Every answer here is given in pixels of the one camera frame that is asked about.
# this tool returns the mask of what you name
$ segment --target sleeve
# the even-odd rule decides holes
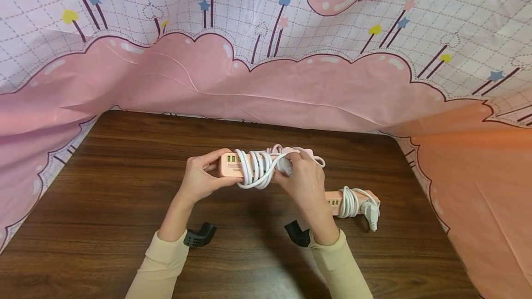
[[[181,274],[188,256],[188,246],[183,242],[185,233],[175,242],[165,242],[157,236],[151,240],[146,257],[137,270],[126,299],[170,299],[175,281]]]
[[[312,233],[310,238],[312,255],[325,277],[332,299],[373,299],[342,230],[331,246],[317,244]]]

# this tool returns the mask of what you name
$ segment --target white plug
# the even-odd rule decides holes
[[[371,201],[366,201],[360,206],[360,211],[363,212],[365,218],[368,220],[369,228],[375,232],[377,231],[377,222],[379,220],[379,208]]]

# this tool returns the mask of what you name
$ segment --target table surface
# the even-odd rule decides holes
[[[186,159],[280,143],[326,160],[326,189],[381,199],[379,229],[338,219],[375,299],[478,298],[399,146],[383,135],[111,111],[102,115],[0,255],[2,298],[124,298],[179,188]],[[309,249],[283,226],[297,208],[277,185],[221,189],[189,228],[218,227],[191,249],[174,298],[329,298]]]

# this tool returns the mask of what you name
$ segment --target power cord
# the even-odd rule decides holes
[[[340,192],[342,192],[343,198],[338,217],[354,217],[358,214],[358,211],[361,211],[368,220],[369,228],[372,231],[377,231],[377,222],[379,220],[379,215],[381,214],[379,210],[380,203],[377,203],[370,194],[364,190],[361,190],[360,188],[349,188],[344,186]],[[355,192],[366,196],[368,201],[365,201],[362,205],[360,205]]]
[[[240,150],[235,149],[235,153],[241,160],[242,173],[244,174],[244,181],[238,183],[238,186],[248,190],[249,188],[257,188],[263,190],[270,183],[273,176],[273,171],[277,168],[281,172],[286,173],[288,176],[292,174],[292,163],[290,160],[284,159],[291,150],[298,150],[300,152],[306,152],[305,149],[300,147],[293,147],[289,152],[283,153],[282,145],[276,144],[273,148],[267,148],[261,151],[250,151],[249,160],[246,154]],[[325,167],[325,160],[321,157],[313,156],[314,162],[321,167]]]

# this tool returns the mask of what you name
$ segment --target power strip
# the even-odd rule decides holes
[[[311,155],[314,156],[311,149],[305,149],[305,151]],[[246,154],[246,158],[248,162],[251,162],[251,156],[249,154]],[[240,157],[235,153],[225,153],[220,158],[220,162],[218,164],[218,174],[223,177],[239,177],[243,178],[244,173],[242,172],[242,160]],[[378,197],[375,196],[372,191],[366,191],[371,197],[375,199],[377,204],[381,204]],[[368,201],[369,198],[361,193],[355,192],[357,195],[358,201],[360,202],[360,205],[363,205],[364,202]],[[343,194],[340,191],[326,191],[325,192],[325,198],[327,202],[329,203],[332,211],[333,216],[339,215],[339,210],[342,205],[342,199]],[[361,210],[358,211],[358,214],[361,215],[363,212]]]

